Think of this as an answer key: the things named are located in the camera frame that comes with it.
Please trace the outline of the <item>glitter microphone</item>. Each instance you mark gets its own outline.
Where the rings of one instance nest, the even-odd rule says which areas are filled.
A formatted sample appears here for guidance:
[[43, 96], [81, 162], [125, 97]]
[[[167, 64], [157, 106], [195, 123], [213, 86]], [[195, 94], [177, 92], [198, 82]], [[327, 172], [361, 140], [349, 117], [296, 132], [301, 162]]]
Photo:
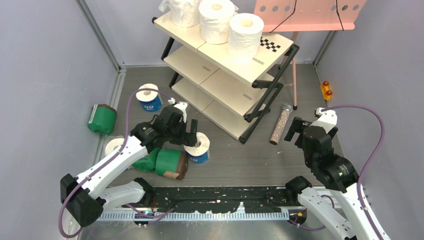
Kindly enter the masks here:
[[290, 117], [291, 112], [293, 111], [293, 106], [291, 104], [284, 104], [280, 113], [280, 116], [277, 120], [275, 128], [271, 134], [269, 142], [272, 145], [277, 145], [282, 137], [286, 123]]

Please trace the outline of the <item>white paper towel roll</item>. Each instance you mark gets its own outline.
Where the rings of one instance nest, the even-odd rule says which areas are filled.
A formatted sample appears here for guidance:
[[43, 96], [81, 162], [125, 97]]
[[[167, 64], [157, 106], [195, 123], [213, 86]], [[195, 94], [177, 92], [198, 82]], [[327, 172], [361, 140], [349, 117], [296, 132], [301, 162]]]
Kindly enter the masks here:
[[201, 0], [163, 0], [158, 9], [170, 10], [171, 21], [182, 28], [190, 28], [200, 23], [199, 6]]
[[203, 0], [198, 9], [201, 38], [208, 44], [226, 43], [229, 22], [239, 8], [231, 0]]
[[228, 54], [238, 59], [252, 59], [259, 51], [264, 21], [253, 13], [238, 13], [229, 21]]

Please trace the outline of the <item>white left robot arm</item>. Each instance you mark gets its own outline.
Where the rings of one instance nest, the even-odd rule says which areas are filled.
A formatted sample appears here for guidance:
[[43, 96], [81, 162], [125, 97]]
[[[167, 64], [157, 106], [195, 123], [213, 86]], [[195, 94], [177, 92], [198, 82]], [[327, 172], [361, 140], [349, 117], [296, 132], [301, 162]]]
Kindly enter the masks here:
[[104, 211], [126, 204], [148, 207], [154, 199], [154, 189], [139, 177], [127, 184], [109, 184], [133, 163], [146, 157], [165, 143], [193, 147], [197, 143], [197, 120], [187, 127], [188, 103], [180, 101], [166, 106], [153, 122], [135, 126], [124, 143], [86, 171], [60, 180], [63, 210], [67, 210], [81, 227], [94, 223]]

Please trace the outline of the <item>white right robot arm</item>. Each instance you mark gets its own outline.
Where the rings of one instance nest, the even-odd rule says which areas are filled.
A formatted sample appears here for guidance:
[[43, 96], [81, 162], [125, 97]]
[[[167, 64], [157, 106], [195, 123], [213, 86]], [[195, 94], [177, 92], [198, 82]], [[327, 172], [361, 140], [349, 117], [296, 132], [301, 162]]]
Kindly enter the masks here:
[[303, 176], [286, 183], [285, 198], [291, 205], [304, 206], [338, 240], [388, 240], [388, 233], [365, 199], [353, 164], [334, 152], [332, 140], [338, 130], [336, 123], [334, 113], [323, 114], [315, 122], [295, 117], [284, 140], [289, 142], [294, 134], [299, 134], [295, 145], [302, 149], [305, 165], [336, 199], [345, 216], [325, 203]]

